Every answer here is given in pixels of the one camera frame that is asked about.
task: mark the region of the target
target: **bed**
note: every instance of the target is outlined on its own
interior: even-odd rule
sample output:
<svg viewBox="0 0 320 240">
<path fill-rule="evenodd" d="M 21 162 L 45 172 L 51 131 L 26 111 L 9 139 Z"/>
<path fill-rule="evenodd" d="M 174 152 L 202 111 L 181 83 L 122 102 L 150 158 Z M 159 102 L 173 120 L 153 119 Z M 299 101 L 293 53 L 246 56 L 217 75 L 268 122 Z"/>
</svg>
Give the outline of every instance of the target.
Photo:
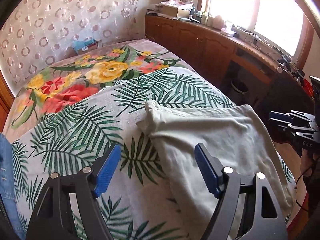
<svg viewBox="0 0 320 240">
<path fill-rule="evenodd" d="M 189 238 L 156 148 L 135 125 L 150 99 L 169 108 L 235 107 L 187 63 L 147 40 L 114 44 L 63 60 L 21 89 L 4 134 L 12 143 L 23 231 L 49 174 L 76 173 L 117 142 L 122 147 L 121 161 L 99 199 L 112 236 Z M 279 163 L 293 191 L 292 173 L 280 156 Z M 86 239 L 75 202 L 71 196 L 78 236 Z"/>
</svg>

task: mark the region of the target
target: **cable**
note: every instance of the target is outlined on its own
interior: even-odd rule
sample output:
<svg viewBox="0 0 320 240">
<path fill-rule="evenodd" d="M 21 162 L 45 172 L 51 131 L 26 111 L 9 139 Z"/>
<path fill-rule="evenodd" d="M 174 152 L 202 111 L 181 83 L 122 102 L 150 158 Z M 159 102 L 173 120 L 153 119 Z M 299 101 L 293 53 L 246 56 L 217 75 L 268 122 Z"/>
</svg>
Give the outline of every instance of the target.
<svg viewBox="0 0 320 240">
<path fill-rule="evenodd" d="M 307 169 L 299 176 L 299 178 L 297 179 L 296 186 L 295 186 L 294 189 L 297 189 L 297 184 L 298 184 L 299 180 L 301 179 L 301 177 L 302 177 L 309 169 L 311 169 L 311 168 L 313 168 L 314 166 L 316 166 L 319 159 L 320 159 L 320 157 L 319 157 L 309 168 L 307 168 Z M 303 209 L 303 210 L 306 211 L 306 212 L 309 212 L 308 210 L 306 210 L 304 207 L 302 207 L 302 206 L 299 204 L 299 202 L 298 202 L 297 199 L 296 199 L 296 203 L 297 203 L 297 205 L 298 205 L 301 209 Z"/>
</svg>

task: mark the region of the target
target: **metal pivot bolt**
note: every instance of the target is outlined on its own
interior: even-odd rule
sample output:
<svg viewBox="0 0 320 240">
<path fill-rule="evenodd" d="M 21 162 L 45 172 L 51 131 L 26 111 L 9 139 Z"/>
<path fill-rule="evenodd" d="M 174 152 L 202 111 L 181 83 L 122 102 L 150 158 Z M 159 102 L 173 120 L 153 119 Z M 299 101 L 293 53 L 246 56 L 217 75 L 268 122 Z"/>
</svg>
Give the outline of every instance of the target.
<svg viewBox="0 0 320 240">
<path fill-rule="evenodd" d="M 89 172 L 91 172 L 91 168 L 90 168 L 90 167 L 84 167 L 84 168 L 82 169 L 82 172 L 83 172 L 83 173 L 89 173 Z"/>
<path fill-rule="evenodd" d="M 257 173 L 257 177 L 258 177 L 259 179 L 264 179 L 266 176 L 265 176 L 262 172 L 258 172 L 258 173 Z"/>
<path fill-rule="evenodd" d="M 233 169 L 231 167 L 224 167 L 223 168 L 223 171 L 227 174 L 231 174 L 233 173 Z"/>
<path fill-rule="evenodd" d="M 51 179 L 56 179 L 58 177 L 58 175 L 59 174 L 57 172 L 53 172 L 53 173 L 51 173 L 50 178 Z"/>
</svg>

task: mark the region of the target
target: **black bucket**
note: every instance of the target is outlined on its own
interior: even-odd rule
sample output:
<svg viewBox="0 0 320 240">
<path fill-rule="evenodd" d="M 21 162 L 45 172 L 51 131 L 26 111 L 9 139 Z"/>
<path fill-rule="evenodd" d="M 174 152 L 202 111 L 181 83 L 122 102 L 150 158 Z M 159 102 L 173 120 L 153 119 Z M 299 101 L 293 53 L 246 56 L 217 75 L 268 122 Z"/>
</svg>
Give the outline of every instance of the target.
<svg viewBox="0 0 320 240">
<path fill-rule="evenodd" d="M 237 106 L 243 104 L 244 95 L 248 92 L 247 86 L 239 79 L 233 79 L 231 81 L 231 88 L 228 92 L 228 98 L 230 98 Z"/>
</svg>

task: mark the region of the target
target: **denim jeans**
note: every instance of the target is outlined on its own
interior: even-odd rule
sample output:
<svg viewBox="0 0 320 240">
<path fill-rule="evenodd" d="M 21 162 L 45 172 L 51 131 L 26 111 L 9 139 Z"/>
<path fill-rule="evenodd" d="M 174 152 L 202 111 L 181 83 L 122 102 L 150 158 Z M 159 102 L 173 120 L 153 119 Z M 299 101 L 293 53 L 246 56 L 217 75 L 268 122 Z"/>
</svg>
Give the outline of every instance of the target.
<svg viewBox="0 0 320 240">
<path fill-rule="evenodd" d="M 13 230 L 21 239 L 25 239 L 14 193 L 12 147 L 2 133 L 0 133 L 0 194 Z"/>
</svg>

